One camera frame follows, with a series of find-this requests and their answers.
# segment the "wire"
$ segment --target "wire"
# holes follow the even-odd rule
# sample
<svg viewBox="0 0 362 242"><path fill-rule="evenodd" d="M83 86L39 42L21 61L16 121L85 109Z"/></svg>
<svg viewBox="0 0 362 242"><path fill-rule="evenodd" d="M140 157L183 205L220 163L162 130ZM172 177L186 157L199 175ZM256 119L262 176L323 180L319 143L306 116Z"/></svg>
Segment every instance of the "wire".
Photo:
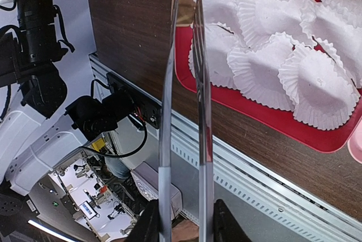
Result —
<svg viewBox="0 0 362 242"><path fill-rule="evenodd" d="M23 40L23 35L21 33L21 30L19 27L15 26L15 25L6 25L2 28L0 28L0 39L5 35L5 33L7 31L9 31L10 29L13 29L15 31L16 36L18 37L19 40L19 44L21 46L21 49L24 49L24 40Z"/></svg>
<svg viewBox="0 0 362 242"><path fill-rule="evenodd" d="M137 111L138 111L138 117L140 118L140 120L142 120L143 122L145 122L145 120L142 118L142 112L141 112L141 109L137 106L136 107Z"/></svg>
<svg viewBox="0 0 362 242"><path fill-rule="evenodd" d="M62 13L61 13L61 9L59 6L57 5L54 5L54 10L55 10L55 13L58 14L58 18L59 18L59 27L61 29L61 34L62 34L62 37L63 39L62 40L59 40L60 42L64 43L65 45L67 45L67 47L70 49L70 51L73 53L75 51L75 48L74 46L72 45L72 43L70 43L67 39L67 36L66 36L66 30L64 28L64 21L63 21L63 16L62 16Z"/></svg>
<svg viewBox="0 0 362 242"><path fill-rule="evenodd" d="M116 205L115 205L115 204L118 204L118 205L119 205L119 204L120 204L120 202L119 202L119 201L115 201L115 202L113 202L113 212L114 212L115 207L116 207Z"/></svg>
<svg viewBox="0 0 362 242"><path fill-rule="evenodd" d="M141 122L132 115L127 116L128 120L137 128L138 131L143 131Z"/></svg>
<svg viewBox="0 0 362 242"><path fill-rule="evenodd" d="M146 141L147 141L146 123L142 122L142 125L143 125L143 128L144 128L143 141L142 141L141 145L139 145L139 147L137 149L135 149L134 151L132 151L132 152L129 152L129 153L126 153L126 154L120 154L120 155L111 155L111 154L100 153L100 152L98 152L96 150L93 150L92 148L89 148L89 147L86 147L86 146L80 146L79 149L84 149L84 150L87 150L89 152L95 153L95 154L103 156L103 157L108 157L108 158L125 158L125 157L132 156L132 155L136 154L137 152L139 152L143 148L143 146L146 144Z"/></svg>
<svg viewBox="0 0 362 242"><path fill-rule="evenodd" d="M4 120L6 113L9 110L10 99L11 99L11 85L8 85L4 109L2 110L2 113L0 115L0 123Z"/></svg>
<svg viewBox="0 0 362 242"><path fill-rule="evenodd" d="M99 85L101 85L102 87L104 87L105 89L110 90L110 87L107 86L105 83L103 83L102 81L98 80L98 79L93 79L91 84L90 84L90 96L93 98L94 96L94 84L95 82L99 83Z"/></svg>
<svg viewBox="0 0 362 242"><path fill-rule="evenodd" d="M12 7L0 6L0 9L5 11L12 11L16 8L16 0L13 0Z"/></svg>

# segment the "red tray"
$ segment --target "red tray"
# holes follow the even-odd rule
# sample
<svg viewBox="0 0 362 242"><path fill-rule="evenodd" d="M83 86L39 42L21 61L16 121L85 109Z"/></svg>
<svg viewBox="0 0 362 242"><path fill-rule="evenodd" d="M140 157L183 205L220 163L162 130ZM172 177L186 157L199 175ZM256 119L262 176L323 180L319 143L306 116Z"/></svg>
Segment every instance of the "red tray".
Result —
<svg viewBox="0 0 362 242"><path fill-rule="evenodd" d="M190 27L176 29L176 75L182 86L196 92L195 78L193 78L188 66L191 40L192 29ZM270 109L244 98L236 90L212 87L212 100L250 116L321 153L336 152L343 147L362 116L362 103L359 102L352 117L345 125L336 130L321 131L296 121L292 112Z"/></svg>

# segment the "wooden table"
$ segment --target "wooden table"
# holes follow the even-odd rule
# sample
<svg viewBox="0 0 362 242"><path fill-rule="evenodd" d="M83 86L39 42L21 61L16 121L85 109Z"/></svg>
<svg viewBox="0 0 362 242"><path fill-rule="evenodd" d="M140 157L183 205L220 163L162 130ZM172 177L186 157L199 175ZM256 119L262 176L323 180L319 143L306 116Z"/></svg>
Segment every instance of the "wooden table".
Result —
<svg viewBox="0 0 362 242"><path fill-rule="evenodd" d="M161 99L171 0L89 0L89 5L100 61ZM196 96L176 78L173 97L173 109L196 122ZM218 103L212 107L217 137L362 221L362 165L347 147L321 154Z"/></svg>

